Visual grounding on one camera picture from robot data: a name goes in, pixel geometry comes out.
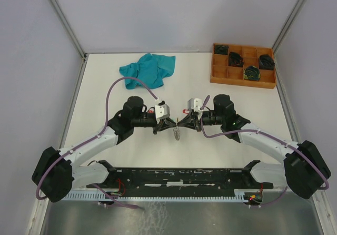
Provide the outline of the metal keyring holder yellow tip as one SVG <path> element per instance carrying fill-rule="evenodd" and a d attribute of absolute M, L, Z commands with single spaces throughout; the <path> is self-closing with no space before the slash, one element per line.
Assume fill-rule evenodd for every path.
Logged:
<path fill-rule="evenodd" d="M 177 141 L 179 141 L 180 138 L 181 138 L 181 132 L 180 132 L 180 129 L 179 129 L 179 126 L 178 126 L 178 122 L 179 122 L 179 118 L 177 117 L 176 118 L 176 125 L 173 128 L 174 137 Z"/>

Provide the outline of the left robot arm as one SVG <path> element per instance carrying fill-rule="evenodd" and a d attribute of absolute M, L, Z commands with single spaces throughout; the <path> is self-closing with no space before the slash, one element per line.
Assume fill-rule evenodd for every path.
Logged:
<path fill-rule="evenodd" d="M 32 175 L 32 181 L 37 185 L 37 199 L 55 203 L 75 188 L 90 184 L 112 187 L 116 183 L 116 174 L 107 161 L 90 166 L 83 166 L 83 163 L 125 141 L 135 128 L 152 128 L 156 134 L 176 127 L 165 102 L 156 105 L 152 112 L 145 109 L 142 98 L 131 96 L 96 135 L 68 148 L 56 150 L 50 146 L 45 149 Z"/>

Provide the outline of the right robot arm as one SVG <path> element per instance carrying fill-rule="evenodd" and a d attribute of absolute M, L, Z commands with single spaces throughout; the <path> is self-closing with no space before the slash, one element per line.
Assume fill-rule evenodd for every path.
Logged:
<path fill-rule="evenodd" d="M 259 183 L 271 183 L 276 187 L 291 189 L 304 199 L 309 199 L 318 190 L 329 188 L 331 172 L 315 144 L 283 140 L 261 130 L 236 113 L 228 95 L 215 96 L 212 110 L 207 109 L 207 103 L 208 99 L 190 99 L 187 103 L 188 114 L 177 125 L 202 133 L 205 133 L 205 126 L 219 125 L 220 133 L 204 136 L 208 139 L 226 136 L 277 161 L 276 164 L 257 161 L 242 174 L 244 186 L 254 188 Z"/>

